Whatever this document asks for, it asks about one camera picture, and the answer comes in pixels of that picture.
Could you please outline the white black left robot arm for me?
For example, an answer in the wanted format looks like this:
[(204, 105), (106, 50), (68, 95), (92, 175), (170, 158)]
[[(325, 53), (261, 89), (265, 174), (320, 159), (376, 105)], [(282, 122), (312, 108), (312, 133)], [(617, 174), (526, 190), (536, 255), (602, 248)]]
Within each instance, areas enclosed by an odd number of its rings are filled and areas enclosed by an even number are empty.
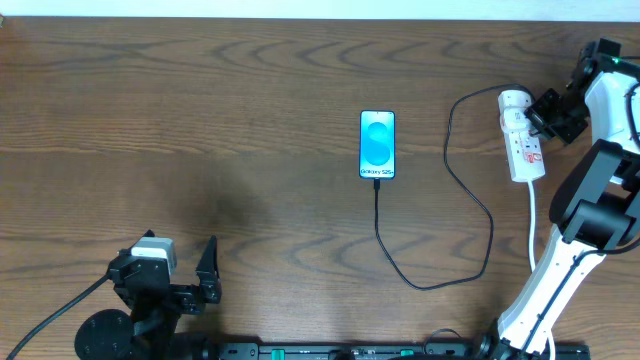
[(130, 312), (106, 309), (89, 317), (75, 336), (78, 358), (217, 359), (220, 346), (208, 336), (176, 331), (182, 316), (202, 315), (221, 300), (217, 238), (209, 239), (196, 266), (197, 284), (173, 284), (176, 266), (173, 240), (151, 230), (120, 250), (106, 276)]

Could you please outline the blue Galaxy smartphone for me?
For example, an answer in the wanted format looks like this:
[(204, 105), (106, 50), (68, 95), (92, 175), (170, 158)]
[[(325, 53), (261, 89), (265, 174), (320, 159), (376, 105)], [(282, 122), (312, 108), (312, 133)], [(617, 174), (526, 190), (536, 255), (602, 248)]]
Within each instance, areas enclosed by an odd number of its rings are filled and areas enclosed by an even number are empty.
[(396, 172), (396, 115), (393, 111), (360, 113), (359, 176), (393, 179)]

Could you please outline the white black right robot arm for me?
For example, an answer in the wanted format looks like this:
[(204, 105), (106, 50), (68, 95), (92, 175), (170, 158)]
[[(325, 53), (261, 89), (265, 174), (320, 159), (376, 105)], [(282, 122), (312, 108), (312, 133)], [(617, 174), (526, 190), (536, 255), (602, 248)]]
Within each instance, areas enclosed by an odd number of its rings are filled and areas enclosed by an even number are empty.
[(511, 176), (543, 174), (540, 140), (592, 146), (554, 195), (549, 241), (524, 288), (476, 348), (480, 359), (550, 356), (553, 324), (586, 276), (607, 256), (639, 245), (639, 66), (619, 43), (600, 39), (580, 52), (564, 93), (498, 97)]

